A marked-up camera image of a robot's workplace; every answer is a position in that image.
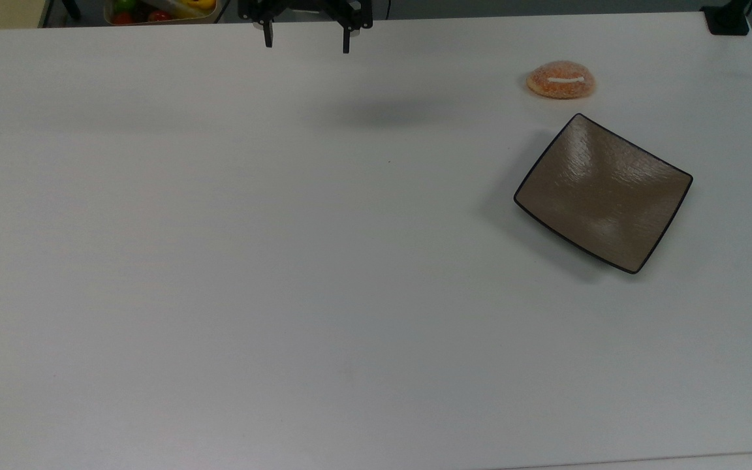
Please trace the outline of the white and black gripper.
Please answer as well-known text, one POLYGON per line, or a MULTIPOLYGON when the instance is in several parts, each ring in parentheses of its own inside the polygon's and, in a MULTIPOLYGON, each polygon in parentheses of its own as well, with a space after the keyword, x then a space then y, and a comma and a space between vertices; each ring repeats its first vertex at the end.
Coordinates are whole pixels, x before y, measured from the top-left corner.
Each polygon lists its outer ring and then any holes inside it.
POLYGON ((373 3, 371 1, 239 1, 238 16, 262 25, 267 48, 274 47, 275 18, 287 10, 325 15, 340 24, 343 30, 344 54, 350 52, 352 31, 373 27, 373 3))

